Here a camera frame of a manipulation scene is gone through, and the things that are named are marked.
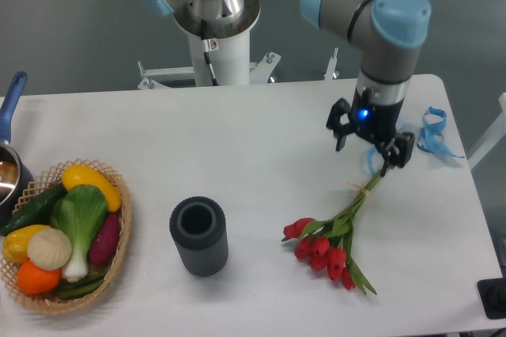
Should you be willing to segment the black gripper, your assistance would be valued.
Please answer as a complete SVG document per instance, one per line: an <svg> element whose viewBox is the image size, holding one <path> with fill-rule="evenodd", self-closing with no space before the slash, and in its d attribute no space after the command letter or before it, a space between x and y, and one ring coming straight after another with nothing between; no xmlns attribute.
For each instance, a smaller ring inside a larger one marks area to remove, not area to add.
<svg viewBox="0 0 506 337"><path fill-rule="evenodd" d="M326 122L326 128L333 132L336 139L335 150L341 151L347 136L355 132L359 137L375 144L382 156L381 177L385 177L392 168L405 167L412 157L415 135L411 132L396 133L402 105L403 100L387 105L373 104L371 101L363 104L362 95L358 91L354 93L352 107L345 98L340 98L332 105ZM344 115L349 115L348 123L342 123Z"/></svg>

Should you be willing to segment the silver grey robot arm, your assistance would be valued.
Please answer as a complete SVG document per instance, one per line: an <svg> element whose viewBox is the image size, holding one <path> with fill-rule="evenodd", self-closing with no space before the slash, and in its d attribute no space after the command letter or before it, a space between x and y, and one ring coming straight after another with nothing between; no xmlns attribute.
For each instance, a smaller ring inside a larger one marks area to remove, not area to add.
<svg viewBox="0 0 506 337"><path fill-rule="evenodd" d="M248 83L248 45L230 47L227 41L248 37L259 0L142 1L161 17L173 15L187 34L197 85ZM338 100L327 119L337 148L355 134L374 145L384 169L405 166L415 137L396 123L428 33L429 0L300 0L300 12L362 53L353 100Z"/></svg>

